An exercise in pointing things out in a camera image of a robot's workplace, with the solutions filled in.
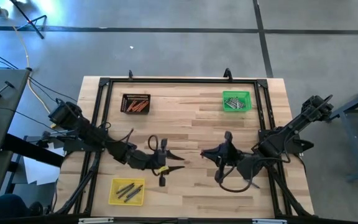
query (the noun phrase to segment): yellow cable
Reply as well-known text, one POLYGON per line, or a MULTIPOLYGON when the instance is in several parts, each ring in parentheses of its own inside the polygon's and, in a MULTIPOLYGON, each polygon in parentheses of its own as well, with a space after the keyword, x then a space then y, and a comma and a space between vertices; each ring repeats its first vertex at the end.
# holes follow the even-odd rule
MULTIPOLYGON (((17 37, 19 38, 21 44, 23 45, 23 48, 24 48, 24 52, 25 52, 25 57, 27 59, 27 68, 30 68, 30 61, 29 61, 29 54, 27 52, 27 47, 25 46, 25 43, 24 43, 24 40, 23 40, 23 37, 20 35, 20 33, 17 31, 15 25, 8 19, 7 15, 4 14, 5 18, 11 23, 11 26, 12 28, 15 30, 15 33, 17 35, 17 37)), ((41 102, 41 104, 44 106, 45 110, 48 112, 48 114, 50 114, 50 110, 48 109, 47 105, 45 104, 44 101, 42 101, 42 99, 40 98, 39 95, 37 95, 35 93, 35 91, 32 89, 32 86, 31 86, 31 82, 30 82, 30 78, 27 79, 27 85, 29 86, 30 88, 30 91, 34 94, 34 96, 41 102)))

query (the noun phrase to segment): wooden tabletop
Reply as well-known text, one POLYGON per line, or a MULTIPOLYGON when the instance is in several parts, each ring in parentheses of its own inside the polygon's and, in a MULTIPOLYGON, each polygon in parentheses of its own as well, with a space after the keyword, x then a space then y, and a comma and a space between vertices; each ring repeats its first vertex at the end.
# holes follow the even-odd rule
MULTIPOLYGON (((89 120, 93 114, 100 77, 84 77, 78 105, 89 120)), ((277 126, 286 125, 291 119, 290 106, 283 79, 268 79, 268 88, 277 126)), ((104 106, 107 88, 103 91, 98 124, 104 106)), ((264 94, 261 91, 265 110, 264 94)), ((256 110, 254 87, 250 84, 190 84, 190 83, 115 83, 109 107, 109 134, 114 139, 125 136, 131 128, 130 138, 138 149, 152 153, 147 138, 156 134, 168 138, 168 149, 185 161, 167 160, 169 166, 186 166, 166 176, 166 187, 158 186, 158 177, 150 170, 135 170, 115 161, 103 152, 99 167, 91 215, 109 217, 205 217, 205 218, 272 218, 273 208, 267 172, 262 169, 254 177, 260 189, 251 187, 242 193, 230 193, 219 188, 214 180, 217 170, 214 162, 201 158, 202 149, 211 149, 224 141, 224 132, 231 131, 234 145, 243 151, 258 141, 260 129, 256 110), (249 91, 252 110, 246 113, 223 112, 222 91, 249 91), (148 115, 128 115, 120 112, 123 93, 151 94, 148 115), (144 178, 145 198, 141 207, 109 205, 111 180, 115 177, 144 178)), ((75 152, 62 165, 58 181, 58 210, 73 193, 80 179, 84 153, 75 152)), ((308 184, 302 164, 293 157, 284 165, 288 188, 305 210, 313 213, 308 184)), ((224 185, 240 189, 246 185, 235 170, 224 185)), ((88 196, 83 197, 83 210, 88 196)), ((278 190, 280 208, 284 211, 282 193, 278 190)))

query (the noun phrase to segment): screw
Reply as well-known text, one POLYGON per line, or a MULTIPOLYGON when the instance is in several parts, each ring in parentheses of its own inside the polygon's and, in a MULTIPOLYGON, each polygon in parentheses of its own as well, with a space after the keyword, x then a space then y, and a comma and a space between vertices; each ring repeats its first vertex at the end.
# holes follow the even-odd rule
POLYGON ((10 82, 5 81, 5 85, 0 89, 0 93, 8 87, 15 88, 10 82))

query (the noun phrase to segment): gray floor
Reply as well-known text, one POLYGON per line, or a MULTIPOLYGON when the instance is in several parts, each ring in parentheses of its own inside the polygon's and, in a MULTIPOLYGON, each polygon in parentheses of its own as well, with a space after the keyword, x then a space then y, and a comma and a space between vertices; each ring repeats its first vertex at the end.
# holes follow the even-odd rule
MULTIPOLYGON (((15 25, 23 23, 8 1, 0 2, 15 25)), ((358 29, 358 0, 259 0, 259 4, 268 29, 358 29)), ((31 17, 46 13, 50 26, 256 28, 251 0, 33 0, 23 6, 31 17)), ((0 19, 0 26, 6 25, 0 19)), ((75 98, 83 76, 127 75, 129 69, 135 75, 220 77, 229 67, 235 77, 266 77, 258 34, 48 32, 44 40, 34 32, 21 35, 34 78, 75 98)), ((358 35, 266 38, 273 75, 285 79, 293 115, 311 95, 333 94, 332 104, 339 107, 358 93, 358 35)), ((0 55, 26 67, 14 32, 0 31, 0 55)), ((51 108, 53 102, 40 95, 51 108)), ((45 110, 28 89, 18 111, 48 124, 45 110)), ((22 137, 44 129, 16 116, 9 131, 22 137)), ((315 143, 305 153, 315 213, 358 221, 358 181, 346 182, 346 175, 357 167, 340 122, 312 124, 302 137, 315 143)), ((40 200, 46 205, 53 186, 21 185, 15 193, 27 204, 40 200)))

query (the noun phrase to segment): yellow tag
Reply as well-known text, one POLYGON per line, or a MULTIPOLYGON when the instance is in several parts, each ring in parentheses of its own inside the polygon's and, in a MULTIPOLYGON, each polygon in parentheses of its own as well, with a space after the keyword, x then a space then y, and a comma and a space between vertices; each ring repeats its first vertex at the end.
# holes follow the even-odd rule
POLYGON ((162 171, 166 171, 166 170, 168 170, 168 169, 169 169, 168 166, 163 166, 163 167, 161 167, 161 168, 158 169, 158 174, 160 174, 162 171))

